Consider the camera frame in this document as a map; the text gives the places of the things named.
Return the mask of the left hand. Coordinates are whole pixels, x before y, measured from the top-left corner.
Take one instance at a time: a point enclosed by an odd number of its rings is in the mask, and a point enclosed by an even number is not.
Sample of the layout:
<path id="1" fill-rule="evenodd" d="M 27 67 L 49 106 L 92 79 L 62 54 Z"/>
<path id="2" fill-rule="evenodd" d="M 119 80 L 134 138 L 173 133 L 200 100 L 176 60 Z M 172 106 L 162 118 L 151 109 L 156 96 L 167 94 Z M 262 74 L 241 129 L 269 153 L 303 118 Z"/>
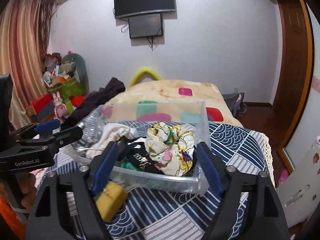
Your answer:
<path id="1" fill-rule="evenodd" d="M 31 211 L 35 203 L 37 193 L 35 187 L 36 178 L 32 173 L 25 173 L 21 175 L 17 181 L 23 194 L 21 204 L 27 210 Z"/>

